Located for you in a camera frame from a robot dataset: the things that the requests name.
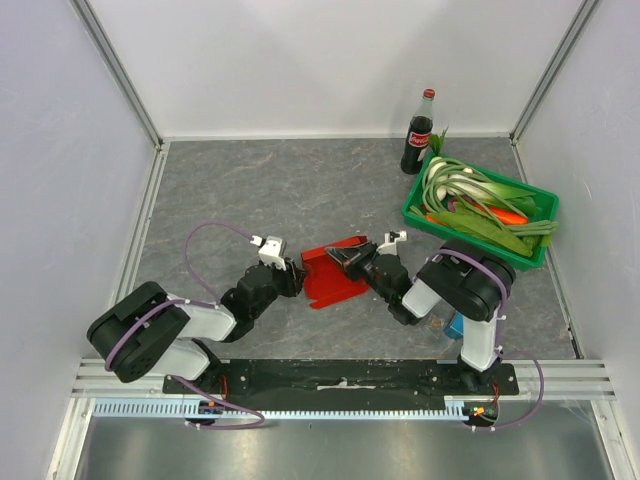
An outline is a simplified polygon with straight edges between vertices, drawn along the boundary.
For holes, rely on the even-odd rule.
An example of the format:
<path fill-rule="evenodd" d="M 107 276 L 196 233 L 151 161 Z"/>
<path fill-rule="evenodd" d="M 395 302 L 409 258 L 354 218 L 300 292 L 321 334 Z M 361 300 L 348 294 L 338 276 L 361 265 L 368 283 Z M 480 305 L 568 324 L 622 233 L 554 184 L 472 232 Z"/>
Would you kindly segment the red paper box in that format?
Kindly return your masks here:
<path fill-rule="evenodd" d="M 301 253 L 302 266 L 307 273 L 303 289 L 312 309 L 324 309 L 369 291 L 370 287 L 363 280 L 349 280 L 325 251 L 326 247 L 351 247 L 365 241 L 365 235 L 356 235 Z"/>

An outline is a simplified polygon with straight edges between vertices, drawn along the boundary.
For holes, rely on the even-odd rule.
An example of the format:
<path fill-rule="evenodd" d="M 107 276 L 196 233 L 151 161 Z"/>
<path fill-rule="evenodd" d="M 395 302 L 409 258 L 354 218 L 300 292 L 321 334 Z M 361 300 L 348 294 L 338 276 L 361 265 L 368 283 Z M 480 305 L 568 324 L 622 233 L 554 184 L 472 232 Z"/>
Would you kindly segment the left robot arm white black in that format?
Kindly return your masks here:
<path fill-rule="evenodd" d="M 290 258 L 284 265 L 248 268 L 219 303 L 179 298 L 145 282 L 95 320 L 87 340 L 123 383 L 150 372 L 179 373 L 196 392 L 211 392 L 220 371 L 203 341 L 235 342 L 278 298 L 298 296 L 306 272 Z"/>

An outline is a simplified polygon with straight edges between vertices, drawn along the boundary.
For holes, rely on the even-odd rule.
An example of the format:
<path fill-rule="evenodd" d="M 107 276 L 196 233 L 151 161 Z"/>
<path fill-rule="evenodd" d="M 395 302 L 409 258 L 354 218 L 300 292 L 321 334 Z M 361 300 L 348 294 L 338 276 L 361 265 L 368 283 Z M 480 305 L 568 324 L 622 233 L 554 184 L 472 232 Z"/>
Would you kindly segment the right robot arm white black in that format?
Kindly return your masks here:
<path fill-rule="evenodd" d="M 411 277 L 396 249 L 387 253 L 371 241 L 325 249 L 353 281 L 362 280 L 403 325 L 415 325 L 441 301 L 463 319 L 458 381 L 467 392 L 483 392 L 500 364 L 498 322 L 516 280 L 504 259 L 459 239 L 446 241 Z"/>

